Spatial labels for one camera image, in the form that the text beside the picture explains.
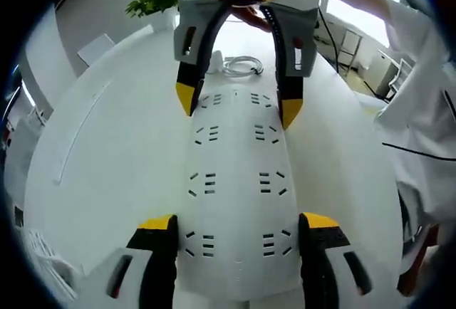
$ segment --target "person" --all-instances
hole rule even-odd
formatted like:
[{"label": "person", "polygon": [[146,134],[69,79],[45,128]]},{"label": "person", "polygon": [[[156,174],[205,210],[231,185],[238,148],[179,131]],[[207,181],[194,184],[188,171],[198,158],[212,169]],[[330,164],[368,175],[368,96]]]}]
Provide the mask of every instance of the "person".
[{"label": "person", "polygon": [[[375,128],[395,170],[404,240],[423,226],[456,219],[456,77],[447,46],[425,14],[392,0],[341,0],[384,20],[392,48],[414,60],[412,72],[375,118]],[[252,9],[235,15],[269,31]]]}]

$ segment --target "white lab coat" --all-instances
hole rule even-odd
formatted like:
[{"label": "white lab coat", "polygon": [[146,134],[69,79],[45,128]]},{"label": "white lab coat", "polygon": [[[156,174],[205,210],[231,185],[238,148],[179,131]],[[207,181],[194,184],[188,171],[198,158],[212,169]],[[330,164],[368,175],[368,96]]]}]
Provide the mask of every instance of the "white lab coat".
[{"label": "white lab coat", "polygon": [[393,48],[415,62],[398,94],[375,119],[395,168],[398,190],[415,228],[456,219],[456,80],[442,66],[448,52],[432,21],[387,0]]}]

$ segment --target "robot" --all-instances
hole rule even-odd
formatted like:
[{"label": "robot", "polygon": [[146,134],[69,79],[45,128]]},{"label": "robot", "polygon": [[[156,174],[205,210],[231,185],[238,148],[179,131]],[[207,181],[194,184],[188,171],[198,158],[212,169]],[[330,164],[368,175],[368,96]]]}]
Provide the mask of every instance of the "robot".
[{"label": "robot", "polygon": [[[272,27],[277,106],[246,85],[201,97],[217,32],[233,6],[251,5]],[[284,130],[301,110],[314,65],[317,6],[180,0],[175,87],[192,117],[182,208],[141,224],[126,248],[82,282],[76,308],[172,308],[175,281],[240,308],[297,288],[306,308],[400,307],[382,266],[367,264],[369,256],[354,250],[336,221],[297,211]]]}]

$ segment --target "table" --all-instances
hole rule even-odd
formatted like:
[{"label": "table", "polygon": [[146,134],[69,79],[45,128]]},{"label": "table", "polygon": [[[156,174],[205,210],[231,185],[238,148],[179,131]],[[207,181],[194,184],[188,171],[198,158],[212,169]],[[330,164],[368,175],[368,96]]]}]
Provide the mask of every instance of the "table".
[{"label": "table", "polygon": [[[176,96],[172,47],[172,32],[148,27],[120,42],[62,97],[38,142],[24,225],[85,273],[125,246],[140,222],[174,212],[185,193],[191,118]],[[264,73],[237,82],[275,93],[270,34],[227,22],[214,49],[259,58]],[[227,82],[208,75],[202,93]],[[402,232],[393,171],[372,122],[320,55],[286,143],[299,210],[333,217],[397,281]]]}]

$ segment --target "sleeve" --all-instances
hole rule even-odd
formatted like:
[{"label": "sleeve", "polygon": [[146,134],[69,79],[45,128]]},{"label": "sleeve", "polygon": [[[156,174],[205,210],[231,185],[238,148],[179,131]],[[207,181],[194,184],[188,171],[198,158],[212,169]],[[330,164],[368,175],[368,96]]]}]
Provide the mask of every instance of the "sleeve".
[{"label": "sleeve", "polygon": [[407,53],[416,61],[421,55],[427,37],[435,31],[435,27],[425,14],[401,3],[386,1],[391,22],[385,26],[391,48]]}]

